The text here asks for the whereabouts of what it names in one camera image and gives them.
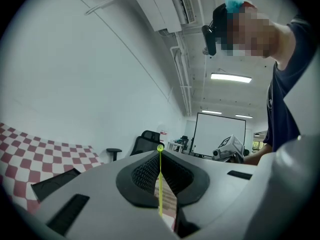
fluorescent light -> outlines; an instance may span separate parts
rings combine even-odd
[[[229,81],[237,81],[237,82],[243,82],[243,83],[250,83],[251,81],[251,77],[234,75],[234,74],[221,74],[221,73],[212,73],[211,79],[229,80]]]
[[[209,111],[209,110],[202,110],[202,112],[204,112],[204,113],[210,113],[210,114],[218,114],[218,115],[221,115],[221,114],[222,114],[222,112]]]
[[[238,117],[238,118],[252,118],[252,116],[249,116],[249,115],[241,115],[241,114],[236,114],[235,116]]]

checkered mat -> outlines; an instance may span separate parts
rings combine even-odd
[[[46,140],[0,123],[0,184],[13,202],[31,213],[39,205],[31,184],[101,164],[91,146]]]

ceiling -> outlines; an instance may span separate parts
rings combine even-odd
[[[235,114],[257,117],[266,109],[266,93],[272,79],[274,60],[250,56],[227,56],[218,50],[215,56],[205,56],[201,26],[212,20],[213,9],[224,0],[191,0],[197,23],[187,25],[183,32],[188,47],[193,97],[192,114],[203,109],[222,112],[222,116]],[[269,18],[279,24],[287,24],[297,10],[290,0],[249,0]],[[211,80],[211,73],[230,73],[251,77],[250,83]]]

table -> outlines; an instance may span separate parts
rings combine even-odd
[[[178,153],[182,153],[182,150],[184,149],[184,145],[179,144],[179,143],[175,143],[172,141],[168,142],[168,149],[167,149],[168,151],[175,151],[176,148],[179,148]]]

